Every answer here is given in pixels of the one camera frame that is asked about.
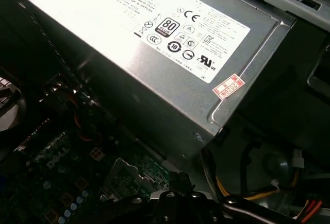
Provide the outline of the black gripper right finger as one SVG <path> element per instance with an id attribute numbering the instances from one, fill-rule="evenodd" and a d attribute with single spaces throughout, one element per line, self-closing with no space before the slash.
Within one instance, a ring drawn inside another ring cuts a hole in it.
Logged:
<path id="1" fill-rule="evenodd" d="M 196 192 L 189 175 L 182 172 L 182 196 L 187 214 L 183 223 L 299 223 L 296 219 L 239 197 L 225 197 L 220 202 Z"/>

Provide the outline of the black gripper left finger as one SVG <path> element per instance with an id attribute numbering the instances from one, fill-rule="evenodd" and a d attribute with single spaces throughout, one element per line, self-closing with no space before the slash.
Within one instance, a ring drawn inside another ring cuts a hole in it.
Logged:
<path id="1" fill-rule="evenodd" d="M 170 172 L 168 191 L 157 191 L 150 199 L 135 195 L 107 204 L 84 216 L 82 223 L 177 223 L 181 173 Z"/>

